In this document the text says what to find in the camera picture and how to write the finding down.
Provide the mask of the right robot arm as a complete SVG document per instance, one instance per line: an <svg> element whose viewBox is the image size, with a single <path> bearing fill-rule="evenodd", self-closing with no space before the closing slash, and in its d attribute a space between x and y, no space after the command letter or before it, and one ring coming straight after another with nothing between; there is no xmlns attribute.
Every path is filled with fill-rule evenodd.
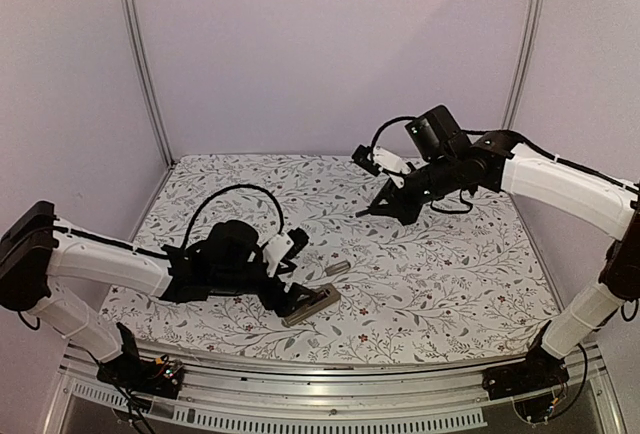
<svg viewBox="0 0 640 434"><path fill-rule="evenodd" d="M539 201L612 239L598 279L541 329L518 366L521 386L539 389L574 347L639 298L638 185L553 155L512 130L465 130L444 105L398 120L424 164L415 168L376 140L358 146L353 162L373 176L389 178L365 214L410 225L424 205L453 192L475 194L484 188Z"/></svg>

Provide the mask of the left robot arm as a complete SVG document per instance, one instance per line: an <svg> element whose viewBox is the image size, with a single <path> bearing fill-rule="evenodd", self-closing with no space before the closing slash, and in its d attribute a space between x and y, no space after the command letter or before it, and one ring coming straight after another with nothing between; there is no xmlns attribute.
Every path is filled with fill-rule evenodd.
<svg viewBox="0 0 640 434"><path fill-rule="evenodd" d="M203 302L213 296L255 295L280 318L304 316L326 306L326 288L287 283L294 258L309 238L302 229L259 242L249 224L215 224L209 235L188 247L158 251L87 232L38 201L1 237L1 305L28 313L63 338L87 350L128 388L148 380L135 339L108 323L64 284L74 278L133 289L161 301Z"/></svg>

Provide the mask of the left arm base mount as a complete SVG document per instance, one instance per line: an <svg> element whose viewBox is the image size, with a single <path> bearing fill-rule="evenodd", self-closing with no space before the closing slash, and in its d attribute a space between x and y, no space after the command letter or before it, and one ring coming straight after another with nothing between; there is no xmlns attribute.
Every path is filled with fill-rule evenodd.
<svg viewBox="0 0 640 434"><path fill-rule="evenodd" d="M123 390L177 399L184 380L184 364L167 354L154 360L141 358L133 333L120 322L116 327L123 341L121 354L98 363L97 379Z"/></svg>

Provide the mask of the beige remote control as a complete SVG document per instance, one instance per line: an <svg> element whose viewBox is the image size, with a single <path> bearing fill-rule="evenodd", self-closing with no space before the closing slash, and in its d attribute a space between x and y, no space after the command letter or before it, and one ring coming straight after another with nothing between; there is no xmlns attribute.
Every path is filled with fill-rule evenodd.
<svg viewBox="0 0 640 434"><path fill-rule="evenodd" d="M325 284L313 289L312 295L306 295L296 309L282 319L282 325L290 328L301 324L340 300L341 294L333 284Z"/></svg>

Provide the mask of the beige battery cover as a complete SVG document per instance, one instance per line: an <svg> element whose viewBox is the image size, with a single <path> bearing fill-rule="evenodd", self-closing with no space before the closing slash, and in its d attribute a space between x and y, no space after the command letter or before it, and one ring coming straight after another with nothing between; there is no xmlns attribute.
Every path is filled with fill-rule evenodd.
<svg viewBox="0 0 640 434"><path fill-rule="evenodd" d="M325 273L327 276L335 276L348 272L350 268L351 264L348 261L341 261L339 263L329 265L325 269Z"/></svg>

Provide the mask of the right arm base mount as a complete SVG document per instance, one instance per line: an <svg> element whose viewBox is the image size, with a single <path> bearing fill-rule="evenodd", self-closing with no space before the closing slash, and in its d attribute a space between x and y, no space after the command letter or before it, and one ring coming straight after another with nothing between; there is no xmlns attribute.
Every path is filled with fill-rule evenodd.
<svg viewBox="0 0 640 434"><path fill-rule="evenodd" d="M547 323L536 335L523 360L512 364L487 368L482 372L482 388L490 400L531 394L535 391L560 388L559 394L547 392L541 396L516 401L514 409L521 420L537 424L547 422L566 393L569 373L563 359L547 353L542 338Z"/></svg>

